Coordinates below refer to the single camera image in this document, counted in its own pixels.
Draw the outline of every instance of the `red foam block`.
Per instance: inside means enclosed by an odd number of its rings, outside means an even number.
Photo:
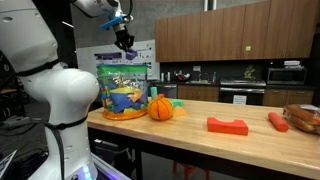
[[[268,114],[269,120],[272,122],[274,127],[280,132],[287,132],[289,129],[288,124],[282,120],[276,113],[270,112]]]
[[[163,98],[164,94],[158,94],[158,98]]]
[[[228,134],[248,135],[248,126],[243,120],[234,120],[233,122],[221,122],[216,118],[207,118],[208,131]]]

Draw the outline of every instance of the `wall cabinet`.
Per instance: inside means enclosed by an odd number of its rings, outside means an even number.
[[[178,85],[178,99],[218,102],[219,88]]]
[[[156,59],[158,62],[168,61],[168,19],[155,21]]]
[[[156,61],[307,58],[318,7],[271,0],[156,20]]]
[[[295,0],[287,47],[287,58],[308,58],[310,56],[318,0]]]
[[[180,16],[168,18],[168,44],[167,53],[168,61],[180,61]]]
[[[201,13],[201,60],[220,60],[223,9]]]
[[[316,26],[318,0],[272,0],[264,58],[307,58]]]
[[[183,61],[197,61],[200,56],[200,14],[180,17],[180,58]]]
[[[245,7],[236,6],[223,11],[221,60],[241,59]]]
[[[270,1],[246,5],[244,17],[242,59],[259,59],[265,48]]]
[[[267,89],[263,97],[263,106],[283,107],[287,104],[311,104],[313,91]]]

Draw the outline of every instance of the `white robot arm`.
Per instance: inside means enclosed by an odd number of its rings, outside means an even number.
[[[110,22],[102,28],[112,26],[117,36],[115,44],[128,53],[127,57],[134,56],[133,36],[125,27],[132,17],[122,13],[119,0],[73,0],[72,3],[90,16],[108,13]],[[48,122],[53,126],[76,124],[56,131],[62,143],[57,143],[49,128],[45,129],[49,156],[30,179],[96,179],[87,124],[81,121],[98,95],[96,78],[78,69],[63,69],[57,60],[57,42],[31,0],[0,0],[0,32],[0,51],[25,89],[36,100],[50,104]],[[58,144],[63,144],[63,154]]]

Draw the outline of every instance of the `plastic bag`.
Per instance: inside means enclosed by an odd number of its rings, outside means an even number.
[[[300,130],[320,134],[320,109],[313,105],[290,104],[284,107],[288,121]]]
[[[147,113],[147,66],[102,65],[97,68],[104,118],[126,120]]]

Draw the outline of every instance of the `brown bread loaf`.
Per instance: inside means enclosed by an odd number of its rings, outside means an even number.
[[[302,109],[300,105],[297,104],[287,105],[284,108],[287,112],[297,116],[298,118],[307,122],[310,125],[320,125],[319,111]]]
[[[301,120],[299,117],[291,114],[287,115],[288,120],[297,128],[301,129],[302,131],[309,132],[309,133],[315,133],[316,128],[307,122]]]

